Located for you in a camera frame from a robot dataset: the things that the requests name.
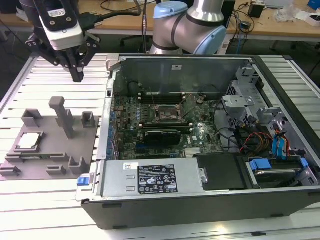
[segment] power supply label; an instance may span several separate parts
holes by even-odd
[[[138,166],[139,194],[178,192],[175,165]]]

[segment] robotic arm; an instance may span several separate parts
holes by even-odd
[[[194,0],[190,9],[179,1],[158,4],[150,53],[180,54],[183,49],[195,55],[215,54],[226,36],[223,2]]]
[[[100,48],[100,39],[88,33],[108,18],[140,16],[137,11],[79,13],[78,0],[20,0],[33,34],[26,44],[54,66],[67,69],[74,82],[84,78],[84,67]],[[184,49],[193,54],[214,54],[223,42],[226,29],[221,26],[223,0],[195,0],[187,10],[183,2],[158,4],[154,10],[154,36],[151,54],[177,54]]]
[[[111,17],[140,16],[140,5],[137,0],[134,2],[137,11],[96,15],[94,12],[79,14],[78,0],[20,0],[34,26],[26,44],[51,64],[62,65],[73,81],[80,83],[84,67],[100,48],[100,39],[87,31]]]

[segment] wooden desk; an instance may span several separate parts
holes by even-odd
[[[248,0],[236,0],[237,9],[242,3]],[[79,0],[79,10],[81,13],[97,11],[98,14],[106,14],[108,11],[100,8],[102,0]],[[307,6],[308,0],[295,0],[295,5],[301,10],[310,10]],[[133,2],[126,0],[116,0],[104,4],[107,8],[113,10],[123,10],[134,7]],[[147,20],[148,28],[147,35],[153,34],[154,21],[153,14],[155,4],[147,5]],[[248,12],[248,7],[242,9],[243,12]],[[320,28],[312,27],[304,21],[296,20],[294,22],[276,22],[274,19],[274,9],[266,9],[263,11],[260,18],[255,18],[255,28],[247,38],[255,40],[272,40],[272,41],[301,41],[301,42],[318,42],[320,41]],[[0,19],[7,24],[13,31],[31,32],[32,25],[19,19],[14,14],[0,14]],[[251,20],[244,14],[240,13],[240,19],[243,21]],[[227,37],[224,43],[228,43],[236,31],[234,17],[227,29]],[[141,35],[142,17],[139,16],[116,16],[105,20],[101,26],[91,30],[94,34],[116,34],[116,35]],[[0,30],[6,30],[3,25],[0,25]]]
[[[312,10],[307,6],[309,0],[295,0],[295,6],[303,11]],[[248,0],[236,0],[234,9]],[[244,7],[241,11],[248,14],[249,7]],[[255,27],[250,35],[265,35],[265,36],[280,36],[280,37],[304,37],[304,38],[319,38],[320,28],[313,27],[308,23],[296,19],[294,22],[277,22],[274,18],[274,9],[265,9],[260,18],[254,18]],[[242,13],[239,13],[239,18],[242,21],[252,22],[250,18]],[[228,27],[228,33],[234,33],[236,29],[236,20],[232,17],[231,23]]]

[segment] aluminum extrusion table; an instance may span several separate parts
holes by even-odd
[[[38,108],[40,114],[53,116],[49,99],[63,96],[65,107],[70,108],[74,116],[83,111],[102,116],[107,87],[106,56],[97,54],[93,58],[84,69],[82,83],[72,82],[62,67],[51,66],[42,58],[27,61],[0,104],[0,164],[23,125],[20,117],[26,108]],[[261,57],[320,136],[319,89],[292,60],[282,56]],[[96,166],[96,154],[93,150],[92,168]],[[75,200],[76,189],[76,179],[0,181],[0,239],[306,240],[320,236],[320,203],[289,217],[101,230]]]

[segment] blue latch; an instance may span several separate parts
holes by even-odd
[[[78,180],[77,180],[76,184],[78,186],[89,186],[90,185],[89,178],[90,177],[80,176],[80,177],[78,177]]]
[[[257,169],[272,169],[270,162],[266,158],[256,158],[249,162],[252,170]]]
[[[304,157],[302,157],[301,159],[300,159],[300,161],[301,161],[301,164],[302,164],[302,166],[304,167],[304,168],[306,168],[306,167],[308,167],[308,162],[307,162],[307,160],[304,158]]]

